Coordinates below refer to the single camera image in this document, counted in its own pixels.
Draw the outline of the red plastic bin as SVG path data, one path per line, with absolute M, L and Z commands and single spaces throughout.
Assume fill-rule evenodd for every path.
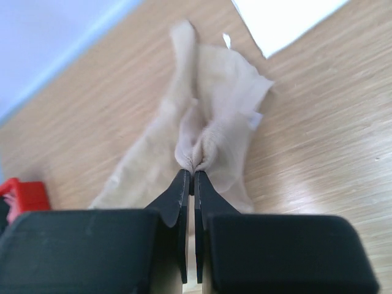
M 8 224 L 25 212 L 51 210 L 45 185 L 41 181 L 22 182 L 18 178 L 9 178 L 1 184 L 1 198 L 9 207 L 6 215 Z

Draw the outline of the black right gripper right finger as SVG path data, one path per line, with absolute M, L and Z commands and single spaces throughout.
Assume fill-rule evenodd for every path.
M 197 281 L 216 293 L 377 293 L 360 237 L 339 216 L 242 214 L 194 175 Z

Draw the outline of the beige t shirt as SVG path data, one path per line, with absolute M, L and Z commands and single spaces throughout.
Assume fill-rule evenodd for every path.
M 176 67 L 157 115 L 91 208 L 144 208 L 185 169 L 206 172 L 229 204 L 252 213 L 244 164 L 273 82 L 237 51 L 199 43 L 187 20 L 171 29 L 171 40 Z

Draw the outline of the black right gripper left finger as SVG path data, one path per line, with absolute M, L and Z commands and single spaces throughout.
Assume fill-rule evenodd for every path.
M 28 212 L 1 236 L 2 293 L 181 293 L 187 172 L 143 209 Z

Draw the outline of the folded white t shirt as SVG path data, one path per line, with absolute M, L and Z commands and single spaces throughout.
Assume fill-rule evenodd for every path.
M 342 0 L 236 0 L 232 4 L 268 59 L 296 42 L 347 2 Z

